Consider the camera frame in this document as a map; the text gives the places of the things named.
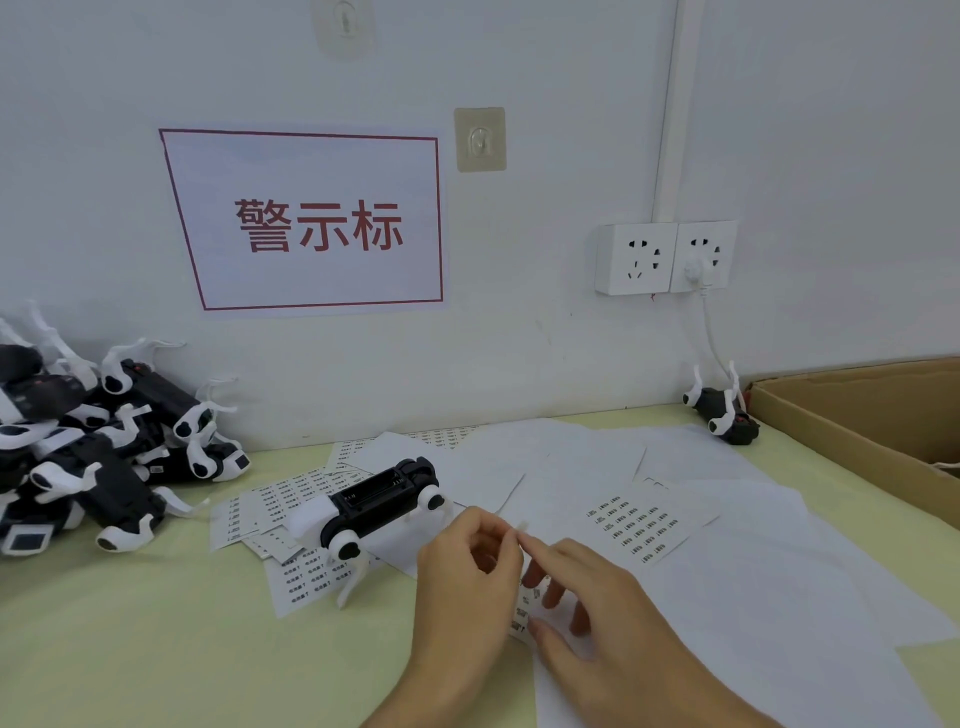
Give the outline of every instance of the hand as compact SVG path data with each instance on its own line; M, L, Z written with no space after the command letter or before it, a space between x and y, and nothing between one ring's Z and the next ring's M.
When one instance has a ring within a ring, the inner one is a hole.
M365 728L446 726L465 709L507 640L522 568L516 532L479 508L420 550L410 661Z
M523 586L549 575L543 606L553 609L569 589L578 598L571 634L592 633L595 657L587 661L545 622L528 625L540 658L587 726L777 726L710 674L628 571L569 539L547 546L527 534L518 538L533 558Z

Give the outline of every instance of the chinese text sign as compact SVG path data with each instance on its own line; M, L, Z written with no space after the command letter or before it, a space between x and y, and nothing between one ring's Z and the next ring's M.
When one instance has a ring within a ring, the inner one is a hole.
M160 138L204 310L444 304L437 137L161 129Z

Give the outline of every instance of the sticker sheet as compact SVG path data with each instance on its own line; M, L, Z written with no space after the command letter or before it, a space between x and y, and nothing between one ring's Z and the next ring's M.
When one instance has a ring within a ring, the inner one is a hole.
M436 445L438 448L454 449L464 438L467 437L479 425L472 427L449 427L447 429L429 429L423 432L411 432L407 437L416 437L429 445ZM347 440L343 443L334 443L330 451L330 457L326 461L326 470L329 472L351 470L352 466L347 464L351 455L359 452L363 447L373 441L373 437L365 440Z
M329 562L327 556L326 549L314 548L302 552L286 564L274 559L263 562L277 619L283 619L328 592L336 591L346 582L352 569L347 564ZM378 558L372 554L370 557L372 570L381 565Z
M584 512L593 530L585 543L636 575L718 515L703 507L684 508L659 485L635 486Z
M266 558L273 558L278 564L290 561L303 551L303 546L283 526L278 526L266 533L248 536L243 540L243 543L261 559L265 558L261 555L265 552L267 554Z
M235 544L244 536L255 531L255 525L251 530L244 531L240 522L240 497L232 497L217 503L210 509L210 550L215 551L218 548Z
M244 501L244 510L249 505L255 513L259 532L264 533L283 525L288 511L311 498L342 491L368 477L370 477L369 473L356 468L338 473L327 473L323 470L310 471L245 493L244 496L248 498Z
M547 576L533 589L527 589L520 586L520 593L516 597L516 607L514 609L514 619L510 623L510 636L516 637L522 643L534 645L534 639L527 630L527 622L530 621L530 615L537 609L540 600L543 599L543 593L550 583L550 577Z

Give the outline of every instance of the left hand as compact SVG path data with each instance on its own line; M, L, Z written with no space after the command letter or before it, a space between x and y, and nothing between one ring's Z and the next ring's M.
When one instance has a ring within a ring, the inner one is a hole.
M365 725L406 725L403 716L439 726L461 713L507 640L522 568L516 532L475 507L421 548L410 661ZM394 720L378 722L387 715Z

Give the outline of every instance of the white paper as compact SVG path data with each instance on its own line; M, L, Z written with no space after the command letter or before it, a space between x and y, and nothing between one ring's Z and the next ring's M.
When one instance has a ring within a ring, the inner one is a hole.
M297 543L297 540L290 535L290 531L283 526L273 528L266 533L248 536L243 543L257 555L261 551L266 551L267 555L276 559L279 564L285 564L303 551L303 546Z
M417 512L408 519L400 518L387 523L383 528L364 536L360 543L394 569L416 579L417 552L433 541L463 511L462 507L451 503L449 511Z
M210 509L210 550L240 541L247 533L240 526L240 498L232 497Z
M438 448L421 440L384 432L348 458L350 465L380 473L401 460L425 457L434 467L441 491L463 506L477 505L495 512L523 477L514 467L466 458L456 451Z
M633 432L647 446L638 479L665 477L673 482L718 479L773 482L737 448L714 437L704 426L638 427Z
M588 523L578 522L577 533L570 533L571 517L580 518L602 502L598 495L615 495L628 486L644 457L644 447L632 433L576 425L558 433L560 446L551 447L500 510L513 525L526 521L530 533L547 543L583 536Z
M849 577L804 547L815 542L805 510L787 489L749 487L714 488L729 499L721 517L639 575L681 639L786 728L938 725Z
M263 561L264 559L269 559L270 551L264 548L259 542L255 541L254 540L255 538L256 538L256 534L253 534L251 536L245 536L243 539L241 539L240 543L242 543L249 550L255 553L260 558L260 561Z
M414 437L418 440L436 445L438 448L454 449L471 432L480 429L478 425L470 427L448 427L447 429L428 429L422 432L411 432L407 437ZM359 451L367 443L373 442L373 437L366 440L347 440L342 443L334 443L330 455L326 460L326 469L328 471L351 470L352 466L348 464L347 459L355 452Z
M267 584L278 619L317 601L342 586L350 576L347 564L328 564L325 548L304 551L287 564L274 559L263 562Z
M887 643L894 647L960 637L952 620L910 590L870 554L826 521L810 516L821 544L835 556L860 592Z
M325 470L332 473L352 470L353 466L347 463L347 458L371 442L373 442L373 437L368 437L365 440L346 440L343 443L334 443L330 455L326 459Z
M287 513L311 498L342 491L370 477L369 473L351 469L337 473L322 470L296 475L278 483L249 491L245 507L253 509L259 531L266 532L283 525Z
M570 538L639 574L717 517L706 507L685 509L663 489L634 484L578 514Z
M666 485L674 497L691 493L719 508L727 528L808 552L830 554L860 592L890 646L936 643L960 637L956 625L942 611L912 592L829 523L807 515L804 500L796 491L774 483L738 480ZM784 513L788 513L789 518L784 518Z
M444 305L436 133L161 130L161 138L205 311Z
M554 449L562 449L568 438L586 430L582 425L556 420L521 420L484 425L471 432L457 446L457 454L480 462L511 465L524 472L533 470Z

